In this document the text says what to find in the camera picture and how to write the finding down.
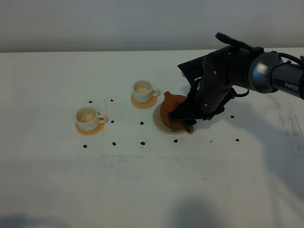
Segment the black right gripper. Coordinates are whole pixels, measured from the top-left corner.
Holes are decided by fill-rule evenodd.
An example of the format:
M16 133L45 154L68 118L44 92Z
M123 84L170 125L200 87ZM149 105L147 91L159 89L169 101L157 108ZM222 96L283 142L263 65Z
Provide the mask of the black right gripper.
M203 78L196 80L187 95L189 101L183 101L168 113L169 122L181 122L184 128L191 128L197 123L196 119L212 119L220 111L221 103L231 88L230 83L207 85Z

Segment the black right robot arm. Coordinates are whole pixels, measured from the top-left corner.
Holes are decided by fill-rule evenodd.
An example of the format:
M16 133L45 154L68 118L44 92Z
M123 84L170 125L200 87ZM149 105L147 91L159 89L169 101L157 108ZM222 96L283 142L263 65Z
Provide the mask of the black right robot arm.
M190 83L185 101L167 114L169 122L185 128L198 119L210 120L225 110L225 104L249 91L262 94L278 90L304 97L304 58L227 46L178 65Z

